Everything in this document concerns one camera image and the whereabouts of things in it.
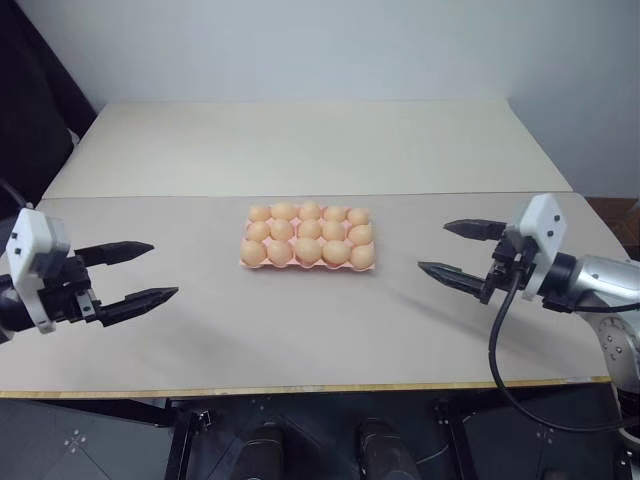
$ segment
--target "black cable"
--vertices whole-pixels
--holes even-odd
[[[640,303],[630,303],[629,305],[620,305],[618,307],[577,307],[573,309],[574,312],[587,313],[619,313],[631,310],[640,310]]]
[[[489,368],[491,369],[491,375],[493,376],[494,382],[504,396],[507,398],[509,403],[518,410],[525,417],[528,417],[530,420],[537,422],[541,425],[544,425],[549,428],[553,428],[554,430],[558,430],[561,432],[567,433],[599,433],[599,432],[609,432],[618,430],[620,428],[628,428],[634,425],[640,424],[640,417],[629,417],[624,420],[619,420],[617,422],[606,423],[601,425],[593,425],[593,426],[570,426],[570,425],[562,425],[558,423],[551,422],[546,420],[535,413],[529,411],[524,405],[522,405],[516,398],[511,395],[511,392],[507,389],[502,377],[500,376],[500,372],[498,371],[498,362],[496,360],[496,346],[498,344],[498,335],[500,334],[500,328],[502,327],[502,323],[504,322],[505,317],[507,316],[507,312],[509,311],[509,307],[511,306],[511,302],[513,302],[513,298],[518,291],[518,284],[520,283],[520,277],[522,276],[522,272],[517,271],[513,276],[513,282],[511,287],[509,288],[509,292],[505,297],[502,305],[500,306],[500,310],[498,310],[498,314],[496,315],[496,319],[493,322],[493,327],[491,328],[491,335],[489,337]]]
[[[9,196],[15,200],[19,208],[24,208],[27,206],[27,202],[24,197],[20,195],[20,192],[13,188],[4,178],[0,178],[0,187],[2,187],[4,191],[7,192]]]

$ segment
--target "pink egg tray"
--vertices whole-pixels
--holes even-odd
[[[291,225],[293,234],[290,238],[287,238],[288,234],[286,232],[284,233],[284,236],[282,232],[280,234],[276,233],[276,229],[274,229],[274,223],[277,220],[285,220]],[[305,222],[307,224],[313,223],[313,221],[319,224],[321,232],[317,238],[314,238],[315,234],[310,235],[308,231],[306,233],[299,231],[300,225],[303,223],[303,221],[307,221]],[[252,229],[252,225],[259,222],[264,222],[268,226],[268,236],[266,236],[265,238],[261,238],[266,233],[264,225],[258,225],[255,230]],[[340,238],[340,236],[336,234],[335,229],[333,232],[331,232],[328,227],[325,230],[325,225],[327,224],[327,222],[338,222],[342,226],[344,236]],[[282,221],[278,223],[279,227],[282,227],[283,225],[284,223]],[[287,230],[286,225],[284,226],[284,229],[281,228],[278,231]],[[311,226],[311,230],[315,230],[315,227],[313,225]],[[240,265],[251,269],[257,269],[264,266],[287,268],[292,265],[297,265],[305,269],[311,269],[313,267],[320,266],[330,270],[345,268],[357,272],[373,270],[375,269],[375,249],[372,230],[372,222],[369,216],[369,211],[362,208],[322,206],[312,202],[305,203],[304,205],[255,205],[250,208],[249,218],[245,224],[245,234],[244,238],[242,239],[241,245]],[[331,261],[331,249],[328,247],[325,248],[325,245],[330,241],[325,238],[325,234],[329,237],[330,240],[334,240],[334,242],[332,242],[334,243],[334,247],[339,247],[335,250],[338,250],[338,253],[340,253],[340,255],[336,255],[335,257],[333,257],[333,259],[336,260],[334,262]],[[315,261],[305,262],[300,257],[300,255],[298,255],[299,252],[297,251],[296,246],[298,245],[298,242],[301,238],[313,240],[320,246],[322,250],[322,255],[320,256],[320,258]],[[275,255],[270,255],[271,252],[269,247],[276,241],[278,241],[279,243],[286,242],[289,245],[291,249],[290,258],[287,259],[289,255],[286,254],[286,247],[280,249],[281,255],[283,250],[285,251],[284,256],[276,258]],[[346,247],[348,247],[348,251],[350,252],[349,258],[345,261],[341,261],[342,258],[337,257],[344,257],[346,249],[339,245],[335,245],[336,242],[343,243],[344,245],[346,245]]]

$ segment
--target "egg carton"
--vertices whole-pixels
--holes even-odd
[[[293,205],[296,209],[296,212],[299,212],[301,206],[300,205]],[[324,218],[324,214],[325,214],[325,210],[327,208],[329,208],[329,206],[322,206],[322,205],[318,205],[318,207],[320,208],[321,212],[320,212],[320,218],[317,219],[318,223],[320,224],[320,227],[324,227],[325,223],[327,222],[327,220]],[[345,209],[347,215],[349,213],[350,210],[352,210],[352,207],[342,207]],[[311,263],[311,264],[305,264],[303,262],[301,262],[300,260],[298,260],[298,258],[296,257],[295,254],[295,246],[296,243],[298,242],[298,240],[302,237],[298,237],[298,227],[300,226],[300,224],[303,222],[303,220],[301,220],[298,216],[298,213],[296,214],[296,216],[289,221],[289,223],[291,224],[291,226],[293,227],[293,236],[287,240],[287,242],[289,243],[289,245],[291,246],[292,252],[293,252],[293,256],[291,257],[291,259],[284,265],[276,265],[275,263],[273,263],[269,257],[267,256],[264,260],[262,260],[260,263],[258,263],[257,265],[248,265],[246,264],[244,261],[242,261],[242,259],[240,260],[240,265],[242,265],[243,267],[246,268],[250,268],[250,269],[258,269],[258,268],[262,268],[265,266],[270,266],[270,267],[274,267],[274,268],[287,268],[287,267],[291,267],[291,266],[298,266],[298,267],[302,267],[303,269],[306,270],[310,270],[312,268],[315,267],[324,267],[327,268],[329,270],[340,270],[340,269],[349,269],[349,270],[353,270],[356,272],[365,272],[368,270],[374,270],[376,265],[375,265],[375,243],[373,242],[373,239],[371,242],[364,244],[362,246],[370,246],[373,249],[373,255],[374,255],[374,261],[371,265],[369,265],[366,268],[356,268],[350,261],[346,261],[340,265],[333,265],[330,264],[328,262],[325,261],[324,258],[320,258],[318,261]],[[273,218],[273,216],[269,217],[267,220],[264,220],[264,222],[269,226],[269,229],[271,229],[271,226],[273,225],[274,221],[276,219]],[[253,224],[254,221],[252,221],[251,219],[248,219],[247,222],[245,223],[245,236],[242,240],[242,242],[246,242],[247,241],[247,230],[248,228],[251,226],[251,224]],[[358,225],[353,225],[348,219],[345,219],[342,222],[339,222],[342,227],[344,228],[345,231],[345,239],[342,240],[342,242],[347,245],[349,247],[349,249],[353,249],[356,246],[361,246],[361,245],[356,245],[354,244],[351,240],[349,240],[348,238],[348,234],[351,231],[351,228],[354,226],[358,226]],[[365,224],[365,225],[372,225],[371,222],[371,217],[369,217],[369,223]],[[269,235],[267,238],[265,238],[264,240],[262,240],[259,243],[262,243],[262,245],[264,245],[265,249],[269,248],[269,245],[274,242],[275,240],[271,237],[271,235]],[[315,239],[316,242],[318,242],[318,244],[320,245],[320,247],[324,247],[324,245],[328,242],[328,240],[326,240],[323,236],[322,233],[320,234],[320,237]]]

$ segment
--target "floor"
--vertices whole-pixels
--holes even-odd
[[[300,394],[219,397],[198,401],[215,413],[215,427],[194,439],[190,480],[227,479],[244,441],[265,421],[285,431],[288,479],[356,480],[353,432],[366,417],[383,417],[416,460],[446,445],[431,412],[450,392]],[[529,403],[565,423],[603,421],[611,414],[610,387],[593,385]],[[465,423],[480,479],[539,479],[548,468],[568,478],[613,478],[612,434],[550,432],[509,408]],[[0,401],[0,478],[3,480],[145,480],[163,478],[169,429],[115,420],[35,402]],[[420,462],[424,479],[455,478],[451,453]]]

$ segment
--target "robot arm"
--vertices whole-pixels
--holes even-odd
[[[595,256],[576,259],[559,253],[566,224],[550,194],[533,197],[510,224],[456,220],[444,228],[469,239],[497,240],[493,266],[484,279],[441,263],[419,262],[422,270],[484,304],[496,288],[509,290],[519,279],[517,288],[525,299],[540,295],[544,308],[578,313],[598,336],[623,417],[638,415],[640,263]],[[640,446],[637,426],[626,434]]]
[[[22,208],[9,235],[6,255],[10,275],[0,276],[0,343],[14,332],[37,327],[55,330],[56,322],[99,321],[105,327],[142,315],[166,302],[177,288],[151,288],[102,305],[91,287],[87,267],[132,260],[152,245],[118,242],[75,251],[62,222]]]

